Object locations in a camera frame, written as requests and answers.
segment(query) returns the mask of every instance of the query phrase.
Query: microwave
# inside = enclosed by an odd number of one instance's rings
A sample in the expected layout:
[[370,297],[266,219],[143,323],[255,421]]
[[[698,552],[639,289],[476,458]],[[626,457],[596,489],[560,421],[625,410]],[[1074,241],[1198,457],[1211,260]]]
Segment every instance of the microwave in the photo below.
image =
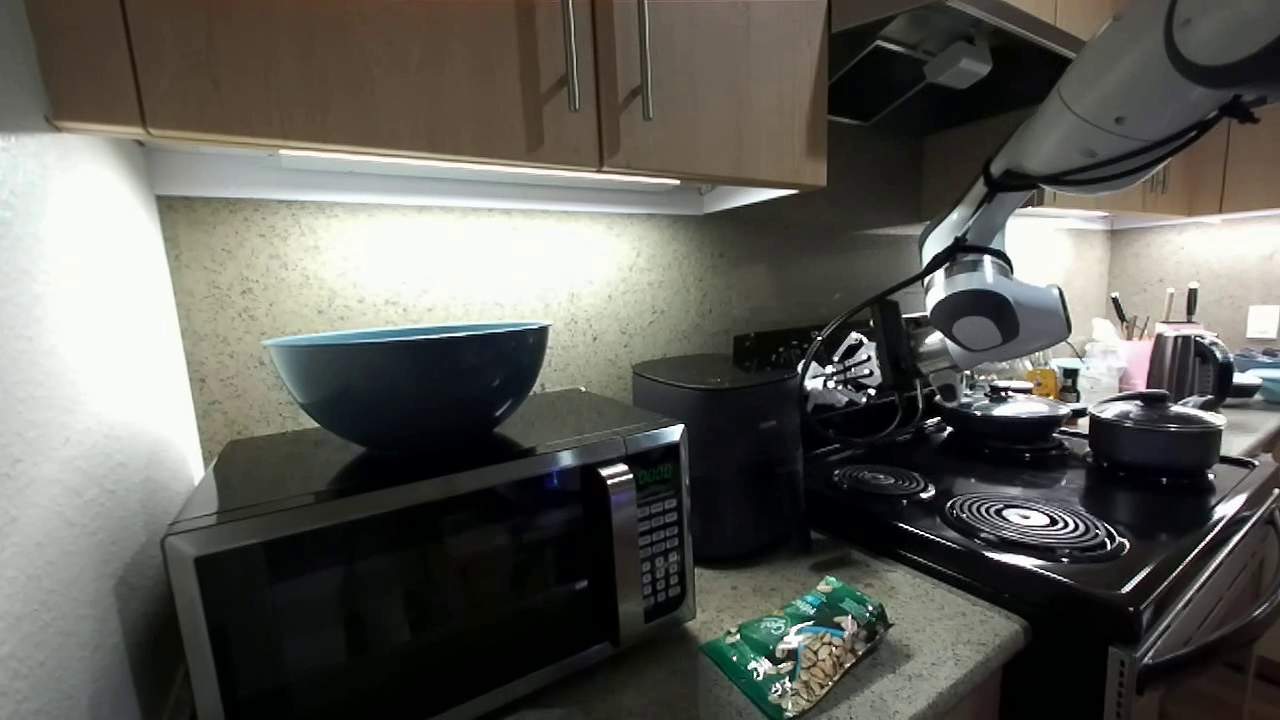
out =
[[230,441],[162,533],[196,715],[481,715],[690,617],[683,423],[529,397],[377,457]]

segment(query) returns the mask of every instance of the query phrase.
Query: blue bowl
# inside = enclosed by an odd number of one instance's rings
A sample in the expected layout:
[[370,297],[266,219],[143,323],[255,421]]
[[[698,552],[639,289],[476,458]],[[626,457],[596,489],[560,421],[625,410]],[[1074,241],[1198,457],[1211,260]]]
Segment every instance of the blue bowl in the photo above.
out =
[[433,323],[262,338],[286,397],[377,451],[481,443],[531,392],[548,323]]

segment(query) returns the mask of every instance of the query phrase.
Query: under-cabinet light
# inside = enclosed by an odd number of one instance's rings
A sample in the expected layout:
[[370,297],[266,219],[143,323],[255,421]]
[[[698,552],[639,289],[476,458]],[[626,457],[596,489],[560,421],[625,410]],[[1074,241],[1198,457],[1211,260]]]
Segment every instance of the under-cabinet light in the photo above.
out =
[[446,172],[453,181],[490,181],[490,177],[529,177],[529,181],[573,181],[573,183],[648,183],[648,187],[674,187],[674,177],[616,177],[616,172],[573,172],[573,169],[529,169],[529,165],[462,165],[462,158],[433,158],[433,157],[362,157],[362,150],[313,150],[313,148],[281,148],[281,158],[295,165],[362,165],[377,172],[404,169],[404,172]]

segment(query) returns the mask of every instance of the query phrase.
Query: microwave control panel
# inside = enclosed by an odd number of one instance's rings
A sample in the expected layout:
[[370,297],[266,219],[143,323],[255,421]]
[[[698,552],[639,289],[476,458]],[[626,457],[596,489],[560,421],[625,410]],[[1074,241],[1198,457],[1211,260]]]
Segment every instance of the microwave control panel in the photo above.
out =
[[681,457],[630,465],[639,505],[639,600],[645,619],[672,617],[686,597],[686,537]]

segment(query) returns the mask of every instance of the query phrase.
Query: snack bag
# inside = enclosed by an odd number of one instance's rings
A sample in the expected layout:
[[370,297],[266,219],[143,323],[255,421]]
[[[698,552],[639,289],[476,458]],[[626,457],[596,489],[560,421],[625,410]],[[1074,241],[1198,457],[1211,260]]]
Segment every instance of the snack bag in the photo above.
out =
[[884,604],[823,576],[773,617],[706,639],[703,656],[773,720],[799,715],[889,631]]

